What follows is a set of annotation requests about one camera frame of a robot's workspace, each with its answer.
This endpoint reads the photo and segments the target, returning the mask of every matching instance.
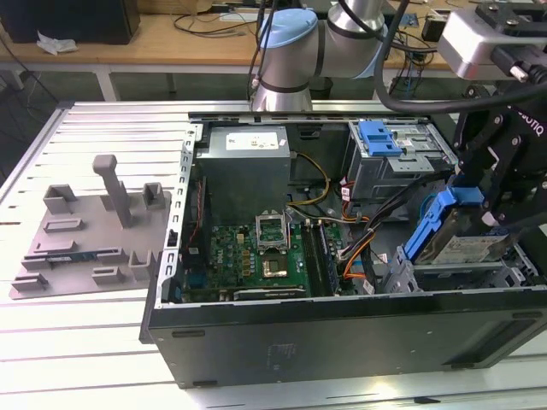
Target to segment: aluminum extrusion table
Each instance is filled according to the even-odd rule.
[[[181,390],[156,346],[138,341],[146,290],[8,298],[9,281],[43,216],[48,185],[101,193],[91,163],[97,153],[113,153],[127,189],[157,180],[169,190],[188,112],[246,109],[244,102],[96,102],[51,116],[0,189],[0,408],[403,409],[415,408],[416,397],[440,401],[429,410],[547,406],[545,333],[486,370]],[[315,109],[385,112],[377,102],[317,102]]]

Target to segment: gray plastic peg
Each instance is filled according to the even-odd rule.
[[[93,172],[100,175],[104,181],[104,187],[109,193],[112,206],[118,215],[123,228],[131,227],[131,212],[129,212],[129,201],[126,188],[120,183],[116,176],[116,165],[118,161],[114,155],[97,155],[93,160]]]

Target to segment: wooden desk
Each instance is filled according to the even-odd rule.
[[[454,0],[467,4],[467,0]],[[427,14],[431,7],[449,8],[444,0],[433,0],[429,4],[410,4],[409,13],[416,13],[419,17]],[[62,71],[62,72],[93,72],[101,86],[105,101],[119,99],[115,85],[112,83],[111,73],[247,73],[250,59],[255,51],[256,43],[250,30],[254,24],[239,27],[241,36],[230,38],[202,38],[176,30],[173,26],[173,16],[170,15],[142,15],[140,28],[128,45],[108,44],[78,44],[79,49],[73,53],[53,56],[41,50],[36,44],[14,44],[7,34],[6,38],[10,49],[23,61],[29,69],[34,71]],[[188,21],[181,21],[187,26]],[[194,30],[214,30],[224,26],[232,26],[235,22],[215,20],[212,22],[196,21]],[[404,31],[420,36],[421,28],[405,28]],[[409,40],[410,45],[420,46],[418,41]],[[385,82],[397,75],[397,70],[403,66],[404,54],[393,50],[385,63]],[[0,70],[5,78],[11,72],[21,70],[7,50],[0,48]],[[432,63],[427,66],[423,74],[426,76],[452,76],[450,69],[443,58],[435,55]],[[12,85],[22,87],[17,82],[18,77],[11,76]]]

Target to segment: blue drive bay latch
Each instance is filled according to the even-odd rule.
[[[403,150],[393,141],[390,132],[382,121],[359,121],[361,140],[368,146],[370,156],[401,156]]]

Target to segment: label sticker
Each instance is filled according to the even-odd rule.
[[[444,263],[482,262],[489,254],[489,248],[507,235],[489,237],[452,237],[444,249],[432,262],[433,265]]]
[[[412,141],[410,141],[409,139],[399,139],[397,141],[397,145],[399,147],[401,146],[404,146],[404,147],[411,147],[412,146]]]
[[[369,295],[374,294],[374,287],[368,282],[366,279],[363,279],[362,288],[367,292]]]
[[[70,262],[72,258],[70,256],[57,256],[53,258],[48,258],[48,262]]]
[[[230,132],[226,135],[226,150],[277,148],[275,132]]]

